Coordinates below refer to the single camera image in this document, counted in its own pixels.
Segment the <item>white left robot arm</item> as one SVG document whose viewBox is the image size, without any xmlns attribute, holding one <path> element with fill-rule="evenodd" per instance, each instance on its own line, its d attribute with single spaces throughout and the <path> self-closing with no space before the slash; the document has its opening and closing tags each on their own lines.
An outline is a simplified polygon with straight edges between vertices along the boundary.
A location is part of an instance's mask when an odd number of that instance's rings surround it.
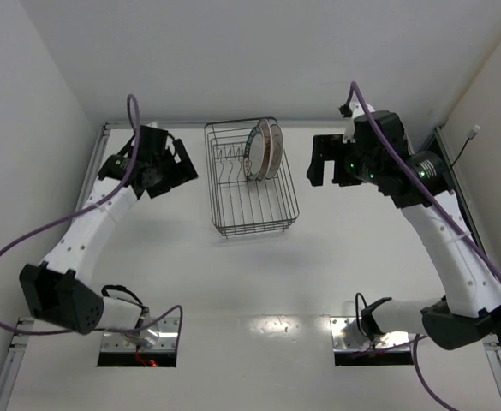
<svg viewBox="0 0 501 411">
<path fill-rule="evenodd" d="M 81 215 L 38 265 L 21 270 L 21 287 L 35 319 L 81 335 L 145 327 L 146 306 L 91 289 L 94 268 L 116 226 L 142 195 L 166 194 L 198 173 L 182 140 L 169 131 L 142 126 L 139 138 L 104 161 Z"/>
</svg>

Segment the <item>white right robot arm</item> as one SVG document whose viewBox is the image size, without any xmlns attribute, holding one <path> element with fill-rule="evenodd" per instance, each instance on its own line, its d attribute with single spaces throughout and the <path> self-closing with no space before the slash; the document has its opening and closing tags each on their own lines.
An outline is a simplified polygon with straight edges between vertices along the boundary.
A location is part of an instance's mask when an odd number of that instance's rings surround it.
<svg viewBox="0 0 501 411">
<path fill-rule="evenodd" d="M 391 198 L 426 249 L 444 295 L 431 301 L 383 297 L 360 310 L 347 336 L 362 344 L 405 331 L 446 350 L 478 342 L 501 323 L 501 282 L 473 249 L 443 159 L 430 151 L 412 153 L 393 112 L 351 121 L 349 133 L 314 136 L 307 179 L 314 187 L 323 185 L 325 162 L 332 161 L 333 183 L 370 183 Z"/>
</svg>

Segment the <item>white plate with grey motif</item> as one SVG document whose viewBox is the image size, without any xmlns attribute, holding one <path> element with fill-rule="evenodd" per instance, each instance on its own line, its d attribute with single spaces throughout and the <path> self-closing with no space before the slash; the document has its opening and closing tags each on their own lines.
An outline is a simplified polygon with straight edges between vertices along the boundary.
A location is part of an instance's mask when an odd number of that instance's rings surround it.
<svg viewBox="0 0 501 411">
<path fill-rule="evenodd" d="M 277 123 L 270 125 L 271 129 L 271 163 L 266 175 L 267 179 L 272 179 L 276 174 L 282 162 L 283 156 L 283 132 Z"/>
</svg>

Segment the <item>blue rimmed white plate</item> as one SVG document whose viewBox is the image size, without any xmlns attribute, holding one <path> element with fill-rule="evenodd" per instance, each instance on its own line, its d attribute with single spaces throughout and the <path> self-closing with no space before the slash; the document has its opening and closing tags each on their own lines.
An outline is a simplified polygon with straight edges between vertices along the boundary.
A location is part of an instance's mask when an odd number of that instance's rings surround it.
<svg viewBox="0 0 501 411">
<path fill-rule="evenodd" d="M 254 181 L 264 158 L 264 136 L 259 127 L 254 127 L 247 138 L 243 152 L 243 171 L 248 181 Z"/>
</svg>

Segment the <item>orange sunburst plate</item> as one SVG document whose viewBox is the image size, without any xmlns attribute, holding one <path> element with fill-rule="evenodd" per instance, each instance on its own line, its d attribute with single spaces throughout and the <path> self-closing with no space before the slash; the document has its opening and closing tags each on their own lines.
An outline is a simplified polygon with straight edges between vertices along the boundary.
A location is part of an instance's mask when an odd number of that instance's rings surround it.
<svg viewBox="0 0 501 411">
<path fill-rule="evenodd" d="M 260 119 L 258 122 L 259 130 L 263 136 L 264 154 L 257 180 L 263 181 L 271 164 L 271 127 L 267 119 Z"/>
</svg>

